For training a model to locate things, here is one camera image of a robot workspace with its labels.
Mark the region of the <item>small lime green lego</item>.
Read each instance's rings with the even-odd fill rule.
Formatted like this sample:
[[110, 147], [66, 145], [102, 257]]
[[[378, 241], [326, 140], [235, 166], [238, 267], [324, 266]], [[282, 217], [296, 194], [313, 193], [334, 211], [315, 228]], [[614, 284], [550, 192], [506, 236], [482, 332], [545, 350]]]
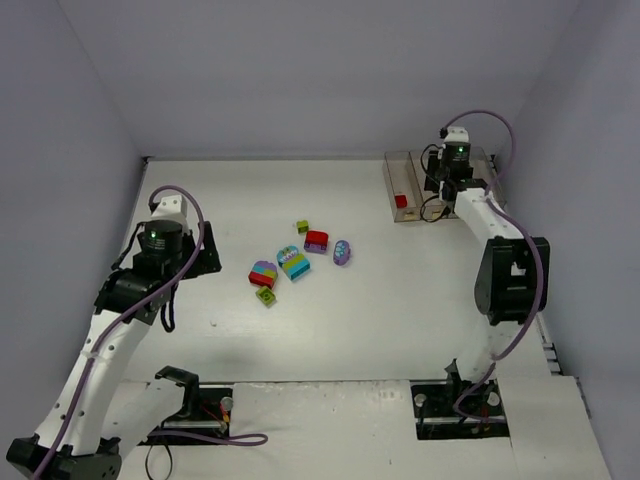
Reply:
[[296, 229], [299, 234], [305, 234], [309, 231], [310, 226], [307, 220], [299, 220], [296, 222]]

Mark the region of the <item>purple lego brick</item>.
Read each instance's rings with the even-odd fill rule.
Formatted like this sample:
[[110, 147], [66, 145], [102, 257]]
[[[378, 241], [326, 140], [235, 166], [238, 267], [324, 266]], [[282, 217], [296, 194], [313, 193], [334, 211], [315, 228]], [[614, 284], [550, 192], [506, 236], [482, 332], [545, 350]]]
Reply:
[[324, 254], [327, 251], [327, 243], [304, 243], [304, 250], [311, 253]]

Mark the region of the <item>red lego brick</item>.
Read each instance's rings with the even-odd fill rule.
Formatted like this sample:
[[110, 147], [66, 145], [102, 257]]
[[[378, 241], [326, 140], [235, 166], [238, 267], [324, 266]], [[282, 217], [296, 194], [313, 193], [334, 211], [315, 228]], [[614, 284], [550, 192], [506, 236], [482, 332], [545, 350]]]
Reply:
[[329, 235], [324, 231], [309, 230], [306, 232], [305, 243], [325, 248], [329, 242]]

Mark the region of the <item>purple oval paw lego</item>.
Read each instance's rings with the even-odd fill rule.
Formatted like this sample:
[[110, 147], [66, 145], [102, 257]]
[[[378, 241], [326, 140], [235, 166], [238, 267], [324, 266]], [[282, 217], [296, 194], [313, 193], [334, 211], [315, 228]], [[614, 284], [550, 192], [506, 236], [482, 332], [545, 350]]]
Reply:
[[351, 258], [351, 245], [347, 240], [340, 239], [334, 245], [333, 261], [338, 266], [344, 266]]

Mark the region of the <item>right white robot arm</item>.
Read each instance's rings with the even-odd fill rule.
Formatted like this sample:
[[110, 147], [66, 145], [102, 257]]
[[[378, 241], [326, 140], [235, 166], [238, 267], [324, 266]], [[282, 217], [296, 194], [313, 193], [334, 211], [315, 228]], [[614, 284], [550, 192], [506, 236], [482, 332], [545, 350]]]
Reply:
[[427, 157], [428, 190], [443, 203], [440, 217], [462, 220], [482, 247], [473, 295], [480, 318], [472, 339], [448, 370], [462, 381], [485, 383], [516, 349], [546, 306], [551, 248], [499, 205], [475, 172], [470, 147], [455, 142]]

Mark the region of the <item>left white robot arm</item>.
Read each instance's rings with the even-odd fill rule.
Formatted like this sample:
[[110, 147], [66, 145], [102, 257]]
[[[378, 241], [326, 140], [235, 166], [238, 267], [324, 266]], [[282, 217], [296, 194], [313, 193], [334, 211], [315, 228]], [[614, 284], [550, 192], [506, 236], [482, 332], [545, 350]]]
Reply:
[[7, 451], [7, 461], [28, 479], [114, 479], [151, 429], [196, 404], [197, 375], [167, 366], [147, 390], [153, 399], [142, 395], [123, 415], [107, 417], [124, 370], [154, 322], [174, 330], [171, 311], [179, 282], [221, 269], [207, 221], [197, 234], [174, 220], [141, 222], [130, 242], [141, 249], [130, 267], [113, 265], [58, 400], [35, 433], [14, 439]]

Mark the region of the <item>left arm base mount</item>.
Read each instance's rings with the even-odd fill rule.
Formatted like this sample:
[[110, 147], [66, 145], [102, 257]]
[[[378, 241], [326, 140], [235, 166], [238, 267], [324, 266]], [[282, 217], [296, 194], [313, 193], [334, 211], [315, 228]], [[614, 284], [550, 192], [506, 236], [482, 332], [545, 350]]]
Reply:
[[200, 387], [199, 400], [187, 414], [174, 414], [156, 426], [152, 432], [165, 430], [197, 434], [217, 439], [230, 437], [229, 425], [233, 409], [231, 385], [205, 384]]

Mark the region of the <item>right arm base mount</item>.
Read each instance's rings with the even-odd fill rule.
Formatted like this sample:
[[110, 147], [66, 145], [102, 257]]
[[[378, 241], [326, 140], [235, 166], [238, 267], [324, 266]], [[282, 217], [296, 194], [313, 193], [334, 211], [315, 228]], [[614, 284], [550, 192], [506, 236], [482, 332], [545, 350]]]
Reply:
[[471, 387], [454, 380], [410, 383], [419, 441], [508, 438], [509, 426], [498, 384], [490, 380], [454, 404]]

